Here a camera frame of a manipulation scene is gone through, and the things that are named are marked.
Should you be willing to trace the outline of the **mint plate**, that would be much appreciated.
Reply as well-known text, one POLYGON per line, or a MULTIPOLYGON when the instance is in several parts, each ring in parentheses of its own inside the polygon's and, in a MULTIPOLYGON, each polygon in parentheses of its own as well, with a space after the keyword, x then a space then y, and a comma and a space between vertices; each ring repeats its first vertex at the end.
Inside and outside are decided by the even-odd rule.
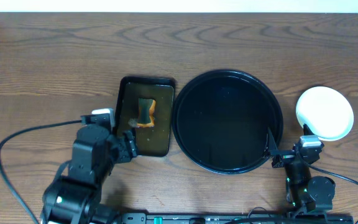
POLYGON ((295 114, 300 126, 307 125, 322 141, 344 138, 354 124, 354 112, 346 97, 325 86, 316 86, 302 93, 295 114))

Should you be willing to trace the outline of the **orange green scrub sponge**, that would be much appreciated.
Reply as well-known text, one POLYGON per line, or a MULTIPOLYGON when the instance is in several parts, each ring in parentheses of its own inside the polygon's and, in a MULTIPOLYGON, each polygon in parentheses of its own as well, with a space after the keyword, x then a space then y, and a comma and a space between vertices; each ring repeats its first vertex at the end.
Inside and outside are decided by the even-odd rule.
POLYGON ((140 128, 151 128, 155 126, 156 101, 154 99, 139 98, 138 108, 139 114, 137 118, 137 126, 140 128))

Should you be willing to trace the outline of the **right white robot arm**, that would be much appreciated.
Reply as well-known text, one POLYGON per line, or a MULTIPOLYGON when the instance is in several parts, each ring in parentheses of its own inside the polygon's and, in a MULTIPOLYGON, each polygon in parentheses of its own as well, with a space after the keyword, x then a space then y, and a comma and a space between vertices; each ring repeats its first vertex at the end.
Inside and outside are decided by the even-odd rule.
POLYGON ((267 133, 266 153, 273 168, 284 168, 287 200, 293 210, 288 218, 316 215, 327 220, 326 212, 333 208, 335 182, 329 177, 312 176, 310 165, 319 159, 324 144, 316 135, 304 135, 288 151, 277 148, 271 131, 267 133))

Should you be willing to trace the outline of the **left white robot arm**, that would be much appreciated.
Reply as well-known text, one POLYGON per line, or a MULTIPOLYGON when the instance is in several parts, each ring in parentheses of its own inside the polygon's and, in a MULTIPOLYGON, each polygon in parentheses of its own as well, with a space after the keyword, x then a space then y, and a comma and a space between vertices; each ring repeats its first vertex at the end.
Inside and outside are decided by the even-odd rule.
POLYGON ((133 130, 116 136, 96 124, 79 129, 71 160, 59 167, 44 192, 42 223, 119 223, 119 212, 101 204, 102 186, 116 164, 137 155, 133 130))

